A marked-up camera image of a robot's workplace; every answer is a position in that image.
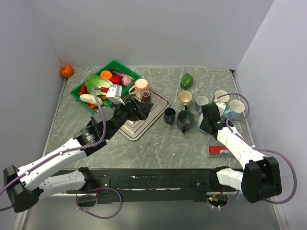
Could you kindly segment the light blue white-bottom mug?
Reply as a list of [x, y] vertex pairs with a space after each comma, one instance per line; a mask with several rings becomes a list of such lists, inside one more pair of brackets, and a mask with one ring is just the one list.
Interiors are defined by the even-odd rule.
[[200, 116], [199, 116], [199, 119], [198, 119], [198, 122], [197, 122], [197, 129], [200, 131], [200, 132], [203, 132], [204, 131], [201, 129], [201, 123], [203, 121], [203, 114], [201, 113]]

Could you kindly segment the dark grey mug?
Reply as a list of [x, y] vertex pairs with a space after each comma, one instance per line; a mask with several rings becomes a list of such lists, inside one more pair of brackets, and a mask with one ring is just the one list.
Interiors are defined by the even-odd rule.
[[188, 110], [182, 110], [177, 115], [177, 128], [185, 133], [192, 128], [195, 120], [194, 114]]

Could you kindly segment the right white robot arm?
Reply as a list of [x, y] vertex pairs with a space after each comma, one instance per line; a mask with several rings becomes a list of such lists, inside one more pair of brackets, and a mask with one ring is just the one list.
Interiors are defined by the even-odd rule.
[[215, 176], [210, 178], [210, 187], [220, 191], [229, 186], [241, 191], [250, 203], [280, 195], [282, 184], [277, 159], [254, 150], [237, 133], [235, 127], [228, 128], [226, 121], [221, 119], [216, 104], [207, 104], [201, 109], [200, 129], [223, 144], [244, 170], [240, 172], [229, 167], [220, 167], [215, 170]]

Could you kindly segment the maroon mug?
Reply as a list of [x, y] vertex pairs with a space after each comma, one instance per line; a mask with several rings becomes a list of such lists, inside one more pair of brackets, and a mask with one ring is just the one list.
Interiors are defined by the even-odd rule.
[[150, 103], [151, 102], [151, 93], [149, 91], [144, 91], [141, 97], [142, 103]]

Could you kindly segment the toy cabbage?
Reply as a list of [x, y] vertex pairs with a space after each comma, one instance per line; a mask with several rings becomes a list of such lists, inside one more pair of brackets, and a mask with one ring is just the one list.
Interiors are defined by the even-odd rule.
[[87, 93], [93, 94], [93, 89], [99, 88], [99, 90], [95, 91], [96, 95], [106, 95], [108, 89], [113, 83], [110, 80], [106, 80], [98, 75], [92, 74], [86, 78], [84, 84], [87, 88]]

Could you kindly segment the toy pink onion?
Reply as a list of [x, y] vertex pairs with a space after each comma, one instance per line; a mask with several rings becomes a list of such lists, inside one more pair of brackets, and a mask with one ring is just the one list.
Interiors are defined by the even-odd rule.
[[121, 78], [121, 84], [124, 87], [129, 87], [133, 83], [133, 79], [129, 76], [124, 76]]

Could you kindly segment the red box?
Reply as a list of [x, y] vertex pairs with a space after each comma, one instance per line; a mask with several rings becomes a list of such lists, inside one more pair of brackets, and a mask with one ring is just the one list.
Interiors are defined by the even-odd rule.
[[225, 146], [209, 146], [210, 158], [227, 158], [233, 157], [231, 151]]

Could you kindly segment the pink mug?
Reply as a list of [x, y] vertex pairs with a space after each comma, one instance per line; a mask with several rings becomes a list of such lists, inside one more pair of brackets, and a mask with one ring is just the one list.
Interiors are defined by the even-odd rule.
[[129, 95], [135, 95], [138, 98], [142, 97], [144, 91], [149, 90], [149, 82], [146, 79], [138, 79], [134, 85], [129, 89]]

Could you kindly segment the grey blue faceted mug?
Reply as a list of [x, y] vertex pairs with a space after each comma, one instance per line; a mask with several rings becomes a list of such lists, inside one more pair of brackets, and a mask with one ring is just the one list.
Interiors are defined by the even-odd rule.
[[209, 103], [209, 100], [207, 97], [205, 96], [198, 96], [196, 98], [196, 101], [195, 101], [195, 110], [198, 114], [200, 114], [202, 112], [202, 106], [203, 105], [207, 105]]

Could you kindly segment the white mug blue text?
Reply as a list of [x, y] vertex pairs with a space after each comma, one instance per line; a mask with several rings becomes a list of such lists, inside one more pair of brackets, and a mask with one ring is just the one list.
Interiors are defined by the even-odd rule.
[[230, 96], [226, 91], [218, 90], [214, 93], [213, 101], [215, 99], [227, 104], [228, 101], [230, 100]]

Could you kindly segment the green bell pepper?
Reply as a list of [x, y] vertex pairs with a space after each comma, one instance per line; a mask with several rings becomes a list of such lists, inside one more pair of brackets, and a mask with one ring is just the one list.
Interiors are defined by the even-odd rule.
[[180, 87], [184, 90], [187, 90], [193, 84], [193, 81], [194, 78], [189, 73], [186, 73], [181, 79]]

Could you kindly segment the cream mug black handle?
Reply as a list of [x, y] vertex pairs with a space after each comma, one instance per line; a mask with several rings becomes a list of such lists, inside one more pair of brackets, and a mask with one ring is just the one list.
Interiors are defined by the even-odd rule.
[[188, 110], [190, 108], [193, 96], [190, 91], [181, 90], [177, 93], [176, 105], [180, 110]]

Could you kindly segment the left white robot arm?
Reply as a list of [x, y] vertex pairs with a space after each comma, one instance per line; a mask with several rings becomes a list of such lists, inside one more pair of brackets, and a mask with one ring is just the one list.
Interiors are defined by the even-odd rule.
[[152, 107], [152, 103], [142, 103], [134, 98], [117, 104], [114, 109], [101, 107], [86, 127], [58, 149], [28, 165], [7, 167], [3, 171], [4, 191], [11, 208], [20, 213], [53, 194], [77, 190], [91, 192], [96, 179], [88, 168], [81, 167], [60, 176], [55, 174], [103, 148], [126, 121], [146, 120]]

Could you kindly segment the dark blue mug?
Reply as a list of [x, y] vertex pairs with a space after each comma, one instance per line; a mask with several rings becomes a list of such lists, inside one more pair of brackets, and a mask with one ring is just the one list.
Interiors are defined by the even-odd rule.
[[175, 115], [176, 115], [176, 111], [173, 108], [169, 107], [169, 108], [164, 110], [163, 119], [167, 124], [171, 125], [171, 124], [173, 124], [173, 122], [175, 120]]

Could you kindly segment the light blue faceted mug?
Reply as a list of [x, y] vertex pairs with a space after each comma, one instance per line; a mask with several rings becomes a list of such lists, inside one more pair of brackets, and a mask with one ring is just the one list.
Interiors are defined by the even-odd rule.
[[241, 101], [232, 100], [226, 105], [223, 117], [238, 119], [242, 115], [244, 110], [245, 106]]

